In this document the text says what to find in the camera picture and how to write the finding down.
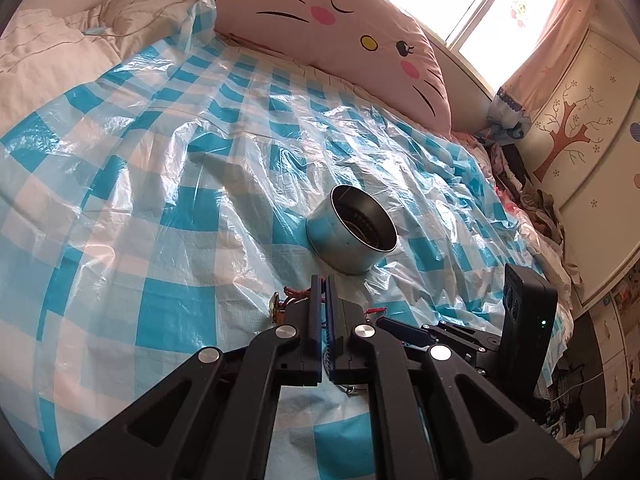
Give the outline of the bright window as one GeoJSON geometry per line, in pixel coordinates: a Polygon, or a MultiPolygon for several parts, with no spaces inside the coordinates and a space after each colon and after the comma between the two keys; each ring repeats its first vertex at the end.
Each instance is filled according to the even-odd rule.
{"type": "Polygon", "coordinates": [[[390,0],[414,16],[490,93],[526,61],[556,0],[390,0]]]}

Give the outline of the white wardrobe with tree decal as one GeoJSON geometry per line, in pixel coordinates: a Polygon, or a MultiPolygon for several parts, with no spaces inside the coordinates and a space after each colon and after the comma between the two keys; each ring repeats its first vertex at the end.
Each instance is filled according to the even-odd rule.
{"type": "Polygon", "coordinates": [[[588,32],[518,150],[560,211],[590,304],[639,257],[638,60],[588,32]]]}

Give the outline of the cream quilted duvet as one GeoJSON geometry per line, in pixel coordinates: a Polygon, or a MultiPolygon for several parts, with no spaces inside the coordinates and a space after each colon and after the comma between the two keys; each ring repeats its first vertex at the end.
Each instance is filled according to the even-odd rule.
{"type": "Polygon", "coordinates": [[[104,0],[61,18],[14,14],[1,36],[1,132],[179,29],[198,0],[104,0]]]}

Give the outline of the round silver metal tin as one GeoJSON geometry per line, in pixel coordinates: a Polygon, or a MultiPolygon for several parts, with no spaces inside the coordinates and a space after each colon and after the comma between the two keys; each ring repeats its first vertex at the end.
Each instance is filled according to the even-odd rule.
{"type": "Polygon", "coordinates": [[[316,254],[347,275],[369,272],[397,246],[390,215],[368,193],[337,185],[306,220],[306,234],[316,254]]]}

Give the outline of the pink cat face pillow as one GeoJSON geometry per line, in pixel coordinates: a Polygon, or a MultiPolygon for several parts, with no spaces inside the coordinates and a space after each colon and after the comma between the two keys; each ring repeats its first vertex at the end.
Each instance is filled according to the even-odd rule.
{"type": "Polygon", "coordinates": [[[340,77],[434,133],[451,130],[422,27],[388,0],[216,0],[217,32],[340,77]]]}

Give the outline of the pile of clothes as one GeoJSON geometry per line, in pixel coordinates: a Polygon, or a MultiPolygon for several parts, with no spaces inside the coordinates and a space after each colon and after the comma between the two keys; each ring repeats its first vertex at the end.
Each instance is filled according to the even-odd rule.
{"type": "Polygon", "coordinates": [[[563,221],[551,194],[529,179],[519,165],[515,146],[489,148],[468,134],[469,150],[498,194],[504,209],[516,219],[518,232],[536,263],[557,288],[582,284],[582,276],[566,244],[563,221]]]}

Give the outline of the pink patterned curtain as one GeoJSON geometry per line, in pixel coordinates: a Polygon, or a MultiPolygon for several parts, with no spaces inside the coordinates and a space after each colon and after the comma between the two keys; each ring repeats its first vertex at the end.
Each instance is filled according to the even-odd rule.
{"type": "Polygon", "coordinates": [[[597,0],[556,0],[533,53],[498,89],[488,108],[487,145],[508,145],[529,132],[584,38],[597,0]]]}

